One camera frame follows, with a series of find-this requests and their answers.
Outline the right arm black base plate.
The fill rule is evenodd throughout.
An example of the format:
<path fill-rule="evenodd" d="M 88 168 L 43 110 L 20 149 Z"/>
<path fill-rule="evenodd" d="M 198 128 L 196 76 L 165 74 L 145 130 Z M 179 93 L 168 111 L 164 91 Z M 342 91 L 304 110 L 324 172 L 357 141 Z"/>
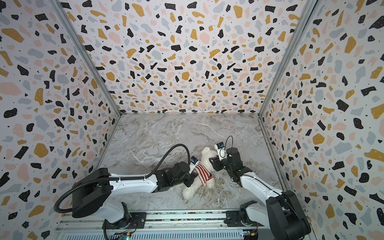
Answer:
<path fill-rule="evenodd" d="M 266 214 L 256 212 L 251 218 L 247 215 L 245 210 L 226 211 L 224 223 L 228 227 L 252 227 L 255 228 L 257 224 L 265 226 L 269 224 L 269 219 Z"/>

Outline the red white striped sweater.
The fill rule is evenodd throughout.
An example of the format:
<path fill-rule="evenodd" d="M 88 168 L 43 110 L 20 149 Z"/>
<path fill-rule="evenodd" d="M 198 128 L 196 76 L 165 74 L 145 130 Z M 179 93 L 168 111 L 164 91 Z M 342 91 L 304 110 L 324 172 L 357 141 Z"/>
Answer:
<path fill-rule="evenodd" d="M 198 163 L 197 165 L 199 180 L 201 181 L 202 186 L 205 186 L 209 181 L 213 180 L 213 175 L 207 170 L 207 168 L 201 164 Z"/>

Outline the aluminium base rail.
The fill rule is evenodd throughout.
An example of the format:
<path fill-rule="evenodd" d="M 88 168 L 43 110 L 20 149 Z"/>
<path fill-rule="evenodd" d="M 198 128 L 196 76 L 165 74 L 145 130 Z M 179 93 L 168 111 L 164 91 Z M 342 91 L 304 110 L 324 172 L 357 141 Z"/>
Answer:
<path fill-rule="evenodd" d="M 64 214 L 54 240 L 274 240 L 261 224 L 228 226 L 228 210 L 133 211 L 133 225 L 112 230 L 104 220 Z"/>

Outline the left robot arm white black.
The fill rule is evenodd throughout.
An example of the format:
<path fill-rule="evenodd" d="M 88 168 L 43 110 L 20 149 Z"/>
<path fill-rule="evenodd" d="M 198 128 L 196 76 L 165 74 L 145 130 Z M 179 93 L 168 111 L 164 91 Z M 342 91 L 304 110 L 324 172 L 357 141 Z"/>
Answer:
<path fill-rule="evenodd" d="M 112 198 L 132 193 L 158 193 L 184 184 L 190 187 L 197 174 L 193 173 L 199 163 L 196 158 L 175 164 L 172 168 L 156 170 L 150 177 L 124 176 L 109 173 L 107 168 L 101 168 L 84 178 L 79 184 L 106 177 L 106 181 L 92 183 L 81 187 L 72 193 L 73 218 L 97 216 L 107 220 L 110 224 L 121 228 L 128 224 L 131 215 L 125 203 L 118 203 Z"/>

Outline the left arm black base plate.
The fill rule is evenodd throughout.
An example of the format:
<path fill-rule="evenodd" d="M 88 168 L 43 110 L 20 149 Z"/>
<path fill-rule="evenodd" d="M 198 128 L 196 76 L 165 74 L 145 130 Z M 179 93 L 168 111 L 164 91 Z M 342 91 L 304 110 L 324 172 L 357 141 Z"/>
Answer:
<path fill-rule="evenodd" d="M 116 223 L 109 223 L 108 221 L 103 223 L 103 230 L 126 230 L 126 229 L 143 229 L 146 223 L 146 212 L 130 212 L 128 217 L 123 217 Z"/>

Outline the white plush teddy bear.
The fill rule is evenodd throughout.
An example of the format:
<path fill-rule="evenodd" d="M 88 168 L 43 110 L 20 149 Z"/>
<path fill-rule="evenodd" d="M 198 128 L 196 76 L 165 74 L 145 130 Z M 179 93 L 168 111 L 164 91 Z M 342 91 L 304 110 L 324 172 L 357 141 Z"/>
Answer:
<path fill-rule="evenodd" d="M 201 154 L 201 159 L 195 165 L 191 173 L 191 175 L 195 177 L 194 182 L 190 187 L 183 190 L 183 197 L 185 200 L 191 200 L 195 193 L 202 188 L 213 189 L 215 186 L 215 179 L 213 176 L 214 168 L 210 159 L 217 157 L 218 154 L 209 147 L 205 147 Z"/>

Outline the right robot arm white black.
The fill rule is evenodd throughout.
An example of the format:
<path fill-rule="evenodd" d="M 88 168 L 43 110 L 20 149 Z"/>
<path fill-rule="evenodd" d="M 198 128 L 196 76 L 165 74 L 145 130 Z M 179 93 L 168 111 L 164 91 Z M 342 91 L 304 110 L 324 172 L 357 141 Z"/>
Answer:
<path fill-rule="evenodd" d="M 271 230 L 276 240 L 302 240 L 311 233 L 308 218 L 296 194 L 277 189 L 244 166 L 237 148 L 227 149 L 216 144 L 218 156 L 210 158 L 215 171 L 227 171 L 231 181 L 250 191 L 257 201 L 242 204 L 238 211 L 228 211 L 225 224 L 229 227 L 262 225 Z"/>

